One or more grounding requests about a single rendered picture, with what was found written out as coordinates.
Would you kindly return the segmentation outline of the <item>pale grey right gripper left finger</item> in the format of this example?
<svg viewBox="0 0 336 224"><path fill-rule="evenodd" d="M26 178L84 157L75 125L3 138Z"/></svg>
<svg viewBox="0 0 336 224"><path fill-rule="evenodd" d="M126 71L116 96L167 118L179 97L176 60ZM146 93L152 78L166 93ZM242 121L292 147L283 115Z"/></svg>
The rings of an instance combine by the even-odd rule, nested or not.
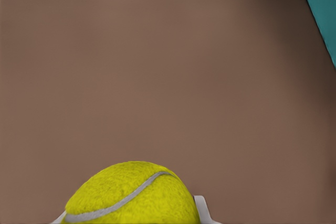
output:
<svg viewBox="0 0 336 224"><path fill-rule="evenodd" d="M57 219L52 221L50 224L61 224L65 216L66 216L66 211L64 211Z"/></svg>

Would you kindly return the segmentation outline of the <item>teal box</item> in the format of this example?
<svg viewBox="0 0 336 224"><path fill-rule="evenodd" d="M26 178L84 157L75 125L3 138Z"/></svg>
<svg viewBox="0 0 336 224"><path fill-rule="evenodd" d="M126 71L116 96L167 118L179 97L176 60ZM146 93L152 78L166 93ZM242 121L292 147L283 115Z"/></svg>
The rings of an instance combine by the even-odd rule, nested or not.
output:
<svg viewBox="0 0 336 224"><path fill-rule="evenodd" d="M307 0L307 2L336 68L336 0Z"/></svg>

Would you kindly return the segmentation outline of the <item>yellow tennis ball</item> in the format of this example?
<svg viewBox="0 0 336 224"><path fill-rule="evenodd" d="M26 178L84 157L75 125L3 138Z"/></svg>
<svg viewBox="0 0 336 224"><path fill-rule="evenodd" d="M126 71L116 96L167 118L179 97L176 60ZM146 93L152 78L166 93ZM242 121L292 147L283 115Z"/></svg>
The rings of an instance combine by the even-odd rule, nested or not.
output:
<svg viewBox="0 0 336 224"><path fill-rule="evenodd" d="M150 162L112 165L68 200L61 224L200 224L193 196L171 170Z"/></svg>

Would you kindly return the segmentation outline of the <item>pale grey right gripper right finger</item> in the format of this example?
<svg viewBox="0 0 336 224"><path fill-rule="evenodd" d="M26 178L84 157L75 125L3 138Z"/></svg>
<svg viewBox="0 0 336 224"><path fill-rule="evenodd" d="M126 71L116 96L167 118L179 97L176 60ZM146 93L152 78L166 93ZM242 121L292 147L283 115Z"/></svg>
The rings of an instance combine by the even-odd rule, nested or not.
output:
<svg viewBox="0 0 336 224"><path fill-rule="evenodd" d="M196 203L201 224L216 224L216 222L210 216L205 198L201 195L195 195L194 201Z"/></svg>

